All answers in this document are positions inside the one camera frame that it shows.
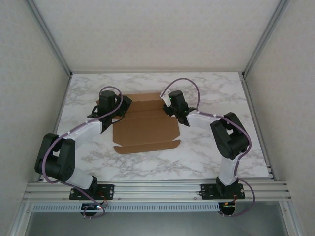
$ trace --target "textured wall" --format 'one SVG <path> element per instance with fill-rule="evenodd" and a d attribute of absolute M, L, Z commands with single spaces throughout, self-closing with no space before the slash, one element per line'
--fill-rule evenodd
<path fill-rule="evenodd" d="M 279 0 L 35 0 L 72 71 L 241 71 Z"/>
<path fill-rule="evenodd" d="M 67 79 L 21 0 L 0 7 L 0 235 L 8 232 Z"/>
<path fill-rule="evenodd" d="M 315 1 L 292 0 L 248 77 L 270 158 L 315 235 Z"/>

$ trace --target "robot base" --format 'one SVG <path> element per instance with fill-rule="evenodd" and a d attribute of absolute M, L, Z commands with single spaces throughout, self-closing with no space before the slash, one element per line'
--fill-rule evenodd
<path fill-rule="evenodd" d="M 216 200 L 216 199 L 245 199 L 243 185 L 240 183 L 235 183 L 229 185 L 225 189 L 225 193 L 222 194 L 218 191 L 217 184 L 201 184 L 201 191 L 199 191 L 199 195 L 203 200 Z"/>
<path fill-rule="evenodd" d="M 95 200 L 104 200 L 104 196 L 106 200 L 113 200 L 113 195 L 114 195 L 114 188 L 115 185 L 113 184 L 98 184 L 97 189 L 95 191 L 95 195 L 91 196 Z M 70 200 L 89 200 L 85 195 L 83 195 L 81 192 L 76 190 L 75 188 L 71 189 Z"/>

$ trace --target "white marble surface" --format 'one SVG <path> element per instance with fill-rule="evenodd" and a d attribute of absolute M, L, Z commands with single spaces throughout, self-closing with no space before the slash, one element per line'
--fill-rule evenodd
<path fill-rule="evenodd" d="M 73 75 L 58 133 L 79 125 L 91 113 L 99 90 L 107 85 L 124 94 L 160 92 L 174 79 L 194 80 L 201 92 L 200 110 L 224 115 L 234 112 L 252 139 L 252 150 L 240 164 L 240 177 L 267 177 L 268 170 L 237 73 L 131 73 Z M 190 106 L 197 93 L 188 81 L 175 83 Z M 212 133 L 180 124 L 176 149 L 120 155 L 113 149 L 112 127 L 83 144 L 76 152 L 76 167 L 99 180 L 166 180 L 215 178 L 220 171 L 219 154 Z"/>

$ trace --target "cardboard box flap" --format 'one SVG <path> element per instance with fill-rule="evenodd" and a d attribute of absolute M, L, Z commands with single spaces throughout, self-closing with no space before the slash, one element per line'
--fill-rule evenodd
<path fill-rule="evenodd" d="M 113 125 L 113 141 L 122 146 L 163 143 L 179 136 L 174 117 L 123 119 Z"/>
<path fill-rule="evenodd" d="M 156 118 L 156 117 L 167 117 L 164 110 L 150 110 L 150 111 L 139 111 L 139 112 L 127 112 L 125 114 L 125 120 L 128 119 L 139 119 L 139 118 Z"/>
<path fill-rule="evenodd" d="M 142 94 L 128 94 L 132 103 L 128 109 L 129 112 L 161 110 L 164 106 L 164 101 L 161 100 L 160 93 L 142 93 Z"/>
<path fill-rule="evenodd" d="M 164 143 L 155 143 L 155 144 L 144 144 L 144 145 L 134 145 L 134 146 L 114 146 L 114 150 L 119 154 L 130 154 L 130 153 L 139 153 L 146 151 L 159 151 L 177 148 L 180 144 L 180 140 L 164 142 Z"/>

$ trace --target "purple cable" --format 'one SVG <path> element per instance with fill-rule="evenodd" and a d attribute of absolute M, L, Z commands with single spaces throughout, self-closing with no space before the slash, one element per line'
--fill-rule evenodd
<path fill-rule="evenodd" d="M 43 159 L 43 163 L 42 163 L 42 165 L 41 165 L 41 169 L 42 169 L 42 172 L 43 172 L 43 176 L 44 176 L 45 180 L 46 180 L 48 183 L 57 183 L 57 182 L 59 182 L 58 180 L 50 180 L 50 179 L 48 178 L 47 174 L 46 174 L 46 169 L 45 169 L 47 158 L 48 158 L 50 152 L 53 150 L 54 146 L 55 146 L 62 138 L 64 138 L 64 137 L 67 136 L 68 134 L 70 134 L 70 133 L 76 131 L 77 129 L 79 129 L 79 128 L 85 126 L 85 125 L 87 125 L 88 123 L 94 122 L 94 121 L 96 121 L 96 120 L 102 119 L 102 118 L 104 118 L 104 117 L 106 117 L 106 116 L 109 116 L 109 115 L 113 114 L 113 113 L 114 113 L 115 111 L 117 111 L 117 110 L 120 108 L 120 106 L 122 105 L 122 103 L 123 103 L 123 99 L 122 99 L 123 93 L 122 93 L 118 88 L 116 88 L 116 87 L 114 87 L 114 86 L 105 86 L 105 87 L 103 87 L 103 88 L 100 90 L 99 94 L 100 94 L 104 89 L 108 89 L 108 88 L 116 89 L 116 90 L 119 92 L 119 94 L 120 94 L 120 96 L 121 96 L 121 100 L 120 100 L 120 103 L 118 104 L 118 106 L 117 106 L 114 110 L 112 110 L 111 112 L 106 113 L 106 114 L 104 114 L 104 115 L 101 116 L 101 117 L 88 120 L 87 122 L 84 122 L 84 123 L 78 125 L 77 127 L 74 127 L 74 128 L 71 129 L 70 131 L 68 131 L 68 132 L 66 132 L 66 133 L 64 133 L 64 134 L 62 134 L 62 135 L 60 135 L 60 136 L 51 144 L 51 146 L 48 148 L 47 152 L 45 153 L 45 156 L 44 156 L 44 159 Z M 63 182 L 63 184 L 72 187 L 71 184 L 64 183 L 64 182 Z M 74 187 L 75 189 L 77 189 L 78 191 L 80 191 L 81 193 L 83 193 L 87 198 L 89 198 L 89 199 L 90 199 L 91 201 L 93 201 L 95 204 L 100 205 L 100 204 L 99 204 L 96 200 L 94 200 L 90 195 L 88 195 L 86 192 L 84 192 L 83 189 L 81 189 L 81 188 L 79 188 L 79 187 L 76 187 L 76 186 L 73 186 L 73 187 Z M 85 217 L 85 211 L 86 211 L 90 206 L 91 206 L 91 205 L 89 205 L 89 206 L 87 206 L 87 207 L 85 208 L 85 210 L 84 210 L 84 212 L 83 212 L 83 216 L 84 216 L 84 217 Z M 101 205 L 100 205 L 100 207 L 101 207 L 102 210 L 103 210 L 103 214 L 102 214 L 102 215 L 104 215 L 104 214 L 105 214 L 105 209 L 104 209 L 104 207 L 101 206 Z"/>
<path fill-rule="evenodd" d="M 165 94 L 166 90 L 167 90 L 173 83 L 175 83 L 175 82 L 178 81 L 178 80 L 187 80 L 187 81 L 192 82 L 193 85 L 195 85 L 195 87 L 196 87 L 196 89 L 197 89 L 197 92 L 198 92 L 198 102 L 197 102 L 196 110 L 199 111 L 200 90 L 199 90 L 198 85 L 197 85 L 193 80 L 191 80 L 191 79 L 188 79 L 188 78 L 179 78 L 179 79 L 176 79 L 176 80 L 172 81 L 172 82 L 166 87 L 166 89 L 164 90 L 164 92 L 162 93 L 161 96 L 163 96 L 163 95 Z M 228 122 L 228 123 L 232 124 L 234 127 L 236 127 L 238 130 L 240 130 L 240 131 L 246 136 L 246 138 L 248 139 L 249 147 L 247 148 L 247 150 L 246 150 L 244 153 L 242 153 L 242 154 L 237 158 L 237 163 L 236 163 L 235 169 L 234 169 L 234 175 L 235 175 L 235 177 L 236 177 L 236 175 L 237 175 L 237 169 L 238 169 L 240 160 L 241 160 L 247 153 L 249 153 L 250 150 L 251 150 L 251 148 L 252 148 L 252 140 L 251 140 L 250 136 L 249 136 L 248 133 L 247 133 L 244 129 L 242 129 L 239 125 L 237 125 L 236 123 L 230 121 L 229 119 L 227 119 L 227 118 L 225 118 L 225 117 L 223 117 L 223 116 L 218 116 L 218 115 L 214 116 L 213 114 L 209 114 L 209 113 L 206 113 L 206 112 L 200 112 L 200 111 L 199 111 L 199 113 L 200 113 L 201 115 L 204 115 L 204 116 L 216 117 L 216 118 L 220 118 L 220 119 L 225 120 L 226 122 Z M 250 211 L 250 210 L 252 209 L 252 207 L 254 206 L 254 204 L 255 204 L 255 193 L 254 193 L 253 188 L 252 188 L 252 187 L 250 186 L 250 184 L 247 183 L 245 180 L 243 180 L 243 179 L 241 179 L 241 178 L 238 178 L 238 177 L 236 177 L 236 178 L 237 178 L 239 181 L 245 183 L 245 184 L 250 188 L 250 190 L 251 190 L 251 192 L 252 192 L 252 198 L 253 198 L 253 200 L 252 200 L 251 206 L 250 206 L 248 209 L 246 209 L 246 210 L 244 210 L 244 211 L 242 211 L 242 212 L 240 212 L 240 213 L 234 214 L 234 215 L 229 215 L 229 217 L 236 217 L 236 216 L 243 215 L 243 214 L 247 213 L 248 211 Z"/>
<path fill-rule="evenodd" d="M 191 80 L 191 79 L 188 79 L 188 78 L 178 78 L 178 79 L 176 79 L 176 80 L 173 80 L 167 87 L 166 87 L 166 89 L 164 90 L 164 92 L 162 93 L 162 97 L 164 96 L 164 94 L 166 93 L 166 91 L 168 90 L 168 88 L 169 87 L 171 87 L 171 85 L 173 84 L 173 83 L 175 83 L 176 81 L 179 81 L 179 80 L 187 80 L 187 81 L 189 81 L 189 82 L 191 82 L 193 85 L 195 85 L 195 87 L 196 87 L 196 89 L 197 89 L 197 93 L 198 93 L 198 102 L 197 102 L 197 106 L 196 106 L 196 109 L 197 109 L 197 111 L 199 110 L 199 104 L 200 104 L 200 90 L 199 90 L 199 88 L 198 88 L 198 85 L 193 81 L 193 80 Z"/>

